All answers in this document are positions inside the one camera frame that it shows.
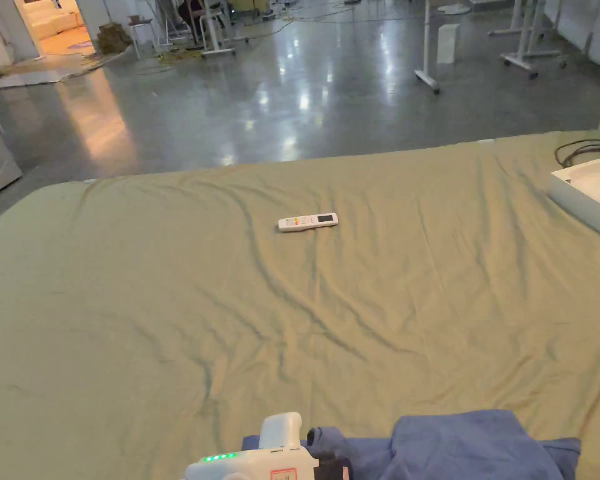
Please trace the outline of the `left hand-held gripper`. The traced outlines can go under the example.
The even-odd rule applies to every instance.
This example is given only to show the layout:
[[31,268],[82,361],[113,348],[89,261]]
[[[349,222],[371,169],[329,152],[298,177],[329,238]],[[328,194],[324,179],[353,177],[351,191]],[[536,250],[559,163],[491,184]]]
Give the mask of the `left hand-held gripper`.
[[301,445],[299,412],[267,417],[256,449],[215,454],[190,464],[185,479],[350,479],[348,459],[313,456]]

